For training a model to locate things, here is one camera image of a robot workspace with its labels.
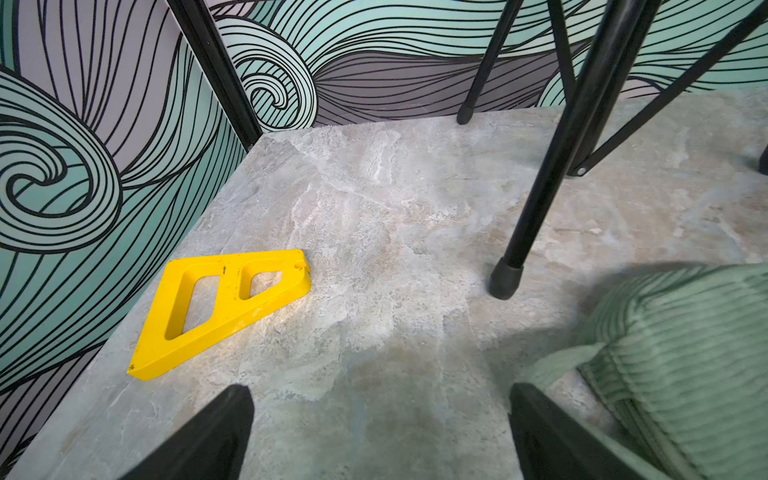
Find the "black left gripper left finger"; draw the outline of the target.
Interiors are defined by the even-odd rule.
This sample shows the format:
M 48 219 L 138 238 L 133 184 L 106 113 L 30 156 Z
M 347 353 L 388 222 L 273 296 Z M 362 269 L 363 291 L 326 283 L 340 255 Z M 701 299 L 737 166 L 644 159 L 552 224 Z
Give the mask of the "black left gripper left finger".
M 237 479 L 253 419 L 249 388 L 230 385 L 122 477 Z

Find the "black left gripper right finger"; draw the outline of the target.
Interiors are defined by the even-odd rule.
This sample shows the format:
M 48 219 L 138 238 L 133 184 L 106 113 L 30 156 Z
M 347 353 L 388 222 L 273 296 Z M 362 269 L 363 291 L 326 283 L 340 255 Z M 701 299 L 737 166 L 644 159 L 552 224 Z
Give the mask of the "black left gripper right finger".
M 525 479 L 665 479 L 612 438 L 569 415 L 540 389 L 516 383 L 509 422 Z

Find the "green corduroy bag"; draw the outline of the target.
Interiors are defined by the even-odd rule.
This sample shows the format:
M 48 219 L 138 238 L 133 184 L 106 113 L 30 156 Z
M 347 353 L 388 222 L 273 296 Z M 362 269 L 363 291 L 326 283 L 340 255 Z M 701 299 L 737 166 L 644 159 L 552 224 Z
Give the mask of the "green corduroy bag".
M 536 362 L 544 390 L 578 370 L 633 440 L 586 430 L 643 479 L 767 475 L 767 267 L 698 265 L 607 293 L 579 345 Z

